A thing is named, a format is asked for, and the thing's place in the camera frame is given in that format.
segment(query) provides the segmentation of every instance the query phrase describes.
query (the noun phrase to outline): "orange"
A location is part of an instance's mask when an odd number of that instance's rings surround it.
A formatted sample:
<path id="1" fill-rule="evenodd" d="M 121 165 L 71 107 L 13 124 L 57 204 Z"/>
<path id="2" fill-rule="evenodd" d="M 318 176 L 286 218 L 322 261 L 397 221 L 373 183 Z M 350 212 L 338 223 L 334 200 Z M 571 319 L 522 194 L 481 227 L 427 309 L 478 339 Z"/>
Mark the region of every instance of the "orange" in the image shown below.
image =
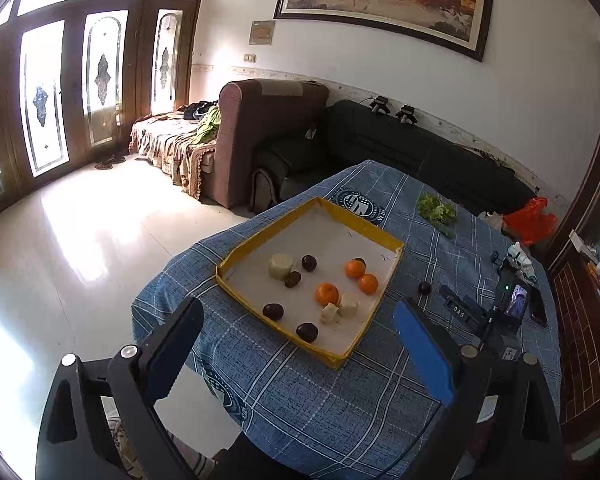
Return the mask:
<path id="1" fill-rule="evenodd" d="M 378 290 L 378 279 L 372 274 L 365 274 L 358 280 L 358 288 L 370 296 Z"/>
<path id="2" fill-rule="evenodd" d="M 365 264 L 360 260 L 349 260 L 344 266 L 348 278 L 358 279 L 365 273 Z"/>
<path id="3" fill-rule="evenodd" d="M 322 306 L 327 306 L 328 303 L 338 304 L 340 293 L 335 285 L 331 283 L 321 283 L 315 289 L 314 298 L 315 301 Z"/>

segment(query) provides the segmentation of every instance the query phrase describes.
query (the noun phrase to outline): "phone screen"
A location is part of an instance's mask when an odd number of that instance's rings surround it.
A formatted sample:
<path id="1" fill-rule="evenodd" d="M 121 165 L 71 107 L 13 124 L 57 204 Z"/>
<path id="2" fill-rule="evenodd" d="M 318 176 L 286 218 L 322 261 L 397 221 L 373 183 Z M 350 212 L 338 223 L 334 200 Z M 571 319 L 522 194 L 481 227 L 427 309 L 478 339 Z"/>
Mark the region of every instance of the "phone screen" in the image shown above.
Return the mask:
<path id="1" fill-rule="evenodd" d="M 524 288 L 522 285 L 516 285 L 513 288 L 513 292 L 509 298 L 509 304 L 507 305 L 504 313 L 507 316 L 520 319 L 525 313 L 526 295 L 526 288 Z"/>

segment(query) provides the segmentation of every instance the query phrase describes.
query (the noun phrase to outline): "red plastic bag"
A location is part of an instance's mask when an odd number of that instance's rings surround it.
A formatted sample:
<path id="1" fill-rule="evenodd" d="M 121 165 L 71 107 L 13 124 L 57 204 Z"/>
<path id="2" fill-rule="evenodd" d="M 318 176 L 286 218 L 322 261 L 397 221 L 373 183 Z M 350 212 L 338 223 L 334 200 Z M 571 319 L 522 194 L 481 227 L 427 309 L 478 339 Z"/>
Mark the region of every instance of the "red plastic bag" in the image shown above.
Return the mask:
<path id="1" fill-rule="evenodd" d="M 539 242 L 554 232 L 557 218 L 554 214 L 545 215 L 542 210 L 549 201 L 544 196 L 533 197 L 526 205 L 503 220 L 527 247 Z"/>

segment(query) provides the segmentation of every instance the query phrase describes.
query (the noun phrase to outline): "blue plaid tablecloth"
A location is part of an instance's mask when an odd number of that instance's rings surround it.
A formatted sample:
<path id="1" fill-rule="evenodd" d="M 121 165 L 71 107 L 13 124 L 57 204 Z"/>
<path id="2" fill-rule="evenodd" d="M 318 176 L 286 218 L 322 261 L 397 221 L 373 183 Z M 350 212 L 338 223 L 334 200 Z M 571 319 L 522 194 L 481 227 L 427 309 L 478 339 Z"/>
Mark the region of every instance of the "blue plaid tablecloth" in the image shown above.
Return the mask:
<path id="1" fill-rule="evenodd" d="M 392 327 L 400 298 L 417 295 L 421 280 L 448 285 L 489 308 L 498 281 L 489 256 L 510 242 L 458 208 L 455 237 L 445 238 L 416 213 L 420 193 L 431 190 L 399 170 L 367 160 L 313 186 L 174 257 L 132 305 L 134 338 L 141 342 L 175 310 L 184 295 L 200 299 L 205 322 L 187 366 L 201 374 L 246 436 L 274 459 L 323 479 L 368 479 L 413 441 L 437 405 L 427 393 Z M 314 196 L 350 208 L 403 240 L 404 254 L 373 322 L 351 357 L 331 370 L 248 313 L 216 283 L 216 265 L 244 241 Z M 555 305 L 540 263 L 534 261 L 548 327 L 528 314 L 518 336 L 537 355 L 556 411 L 560 351 Z M 458 342 L 471 340 L 439 294 L 420 300 L 429 318 Z M 440 418 L 392 471 L 398 477 Z"/>

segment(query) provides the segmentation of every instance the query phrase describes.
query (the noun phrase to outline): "black leather sofa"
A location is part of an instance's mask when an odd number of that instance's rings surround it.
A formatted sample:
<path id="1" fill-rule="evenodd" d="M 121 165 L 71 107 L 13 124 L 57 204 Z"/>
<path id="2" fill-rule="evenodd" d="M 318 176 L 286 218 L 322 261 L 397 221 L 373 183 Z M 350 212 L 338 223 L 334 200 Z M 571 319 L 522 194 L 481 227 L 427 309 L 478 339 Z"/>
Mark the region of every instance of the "black leather sofa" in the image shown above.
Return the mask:
<path id="1" fill-rule="evenodd" d="M 305 133 L 268 140 L 254 152 L 256 172 L 272 181 L 272 203 L 368 158 L 417 178 L 474 215 L 513 213 L 534 196 L 513 170 L 494 160 L 353 101 L 327 108 L 313 139 Z"/>

